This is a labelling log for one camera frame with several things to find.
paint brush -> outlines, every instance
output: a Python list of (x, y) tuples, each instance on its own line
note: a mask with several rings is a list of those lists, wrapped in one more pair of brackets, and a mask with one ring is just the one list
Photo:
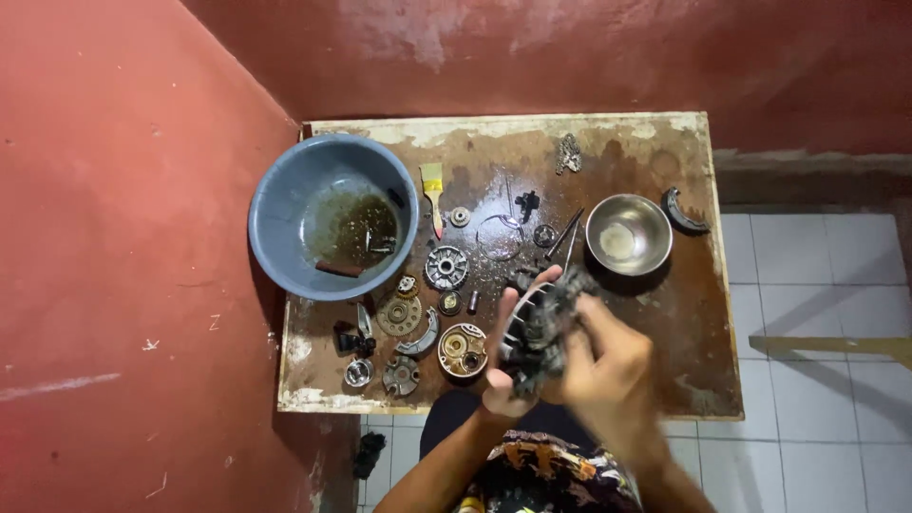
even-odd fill
[(428, 196), (430, 206), (434, 211), (434, 233), (437, 240), (443, 238), (443, 219), (440, 219), (440, 208), (437, 206), (440, 195), (443, 194), (443, 164), (440, 162), (422, 164), (421, 183), (424, 185), (424, 195)]

metal rod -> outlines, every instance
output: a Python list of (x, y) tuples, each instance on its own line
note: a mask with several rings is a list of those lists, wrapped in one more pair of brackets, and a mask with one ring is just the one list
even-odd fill
[(564, 262), (564, 272), (567, 268), (570, 267), (570, 255), (573, 254), (573, 244), (576, 242), (576, 232), (579, 231), (579, 221), (576, 221), (576, 224), (573, 225), (573, 236), (570, 237), (570, 247), (567, 248), (567, 261)]
[(567, 223), (567, 226), (564, 226), (564, 229), (561, 230), (561, 235), (557, 236), (557, 240), (554, 241), (554, 245), (548, 249), (548, 252), (544, 254), (544, 257), (548, 260), (551, 260), (554, 257), (554, 253), (557, 253), (557, 249), (561, 246), (561, 243), (564, 242), (564, 239), (570, 235), (570, 228), (573, 228), (574, 223), (579, 221), (579, 216), (583, 214), (583, 207), (579, 207), (579, 210), (576, 211), (576, 214), (573, 214), (573, 217), (570, 218), (570, 222)]

white tile floor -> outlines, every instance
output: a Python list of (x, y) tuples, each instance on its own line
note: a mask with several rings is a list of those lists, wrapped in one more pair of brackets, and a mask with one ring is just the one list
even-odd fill
[[(912, 372), (872, 355), (767, 355), (752, 334), (907, 337), (890, 215), (724, 215), (743, 423), (666, 421), (672, 454), (720, 513), (912, 511)], [(359, 513), (418, 462), (424, 415), (364, 415), (387, 436)]]

wooden table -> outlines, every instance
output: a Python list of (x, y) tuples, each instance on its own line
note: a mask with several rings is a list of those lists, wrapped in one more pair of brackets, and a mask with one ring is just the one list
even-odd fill
[[(719, 204), (710, 153), (709, 125), (704, 112), (628, 114), (554, 114), (479, 118), (320, 121), (313, 134), (359, 134), (386, 145), (409, 169), (421, 191), (419, 165), (443, 162), (441, 211), (465, 206), (472, 211), (464, 228), (447, 226), (440, 244), (456, 246), (471, 261), (472, 270), (461, 287), (467, 301), (479, 290), (477, 315), (465, 308), (455, 318), (440, 316), (440, 333), (456, 322), (472, 322), (486, 333), (492, 329), (496, 299), (511, 271), (534, 258), (544, 263), (544, 250), (531, 241), (532, 229), (547, 223), (560, 230), (579, 206), (586, 209), (571, 262), (586, 264), (607, 288), (606, 302), (620, 319), (654, 342), (654, 369), (662, 409), (671, 418), (743, 419), (738, 360), (731, 328), (731, 309), (722, 251)], [(573, 133), (582, 149), (580, 173), (554, 171), (558, 142)], [(485, 258), (475, 242), (478, 224), (489, 215), (509, 213), (512, 195), (535, 190), (541, 208), (525, 225), (523, 252), (514, 260)], [(645, 279), (610, 277), (592, 265), (586, 252), (585, 220), (602, 199), (619, 193), (640, 194), (659, 203), (662, 193), (676, 186), (685, 214), (712, 226), (705, 236), (674, 234), (670, 258)], [(429, 202), (420, 198), (423, 214)], [(431, 221), (420, 218), (404, 270), (422, 276), (434, 239)], [(563, 264), (569, 239), (554, 258)], [(374, 300), (394, 287), (393, 280), (372, 294)], [(439, 293), (422, 283), (423, 308), (436, 305)], [(383, 363), (394, 353), (396, 340), (374, 323), (378, 349), (371, 358), (377, 375), (366, 387), (343, 381), (351, 357), (337, 354), (333, 325), (354, 323), (355, 301), (317, 303), (292, 294), (285, 306), (278, 409), (285, 412), (350, 414), (426, 413), (434, 399), (453, 385), (436, 360), (436, 347), (420, 360), (418, 389), (392, 398), (383, 389)], [(422, 321), (409, 340), (426, 329)], [(473, 388), (479, 389), (477, 382)]]

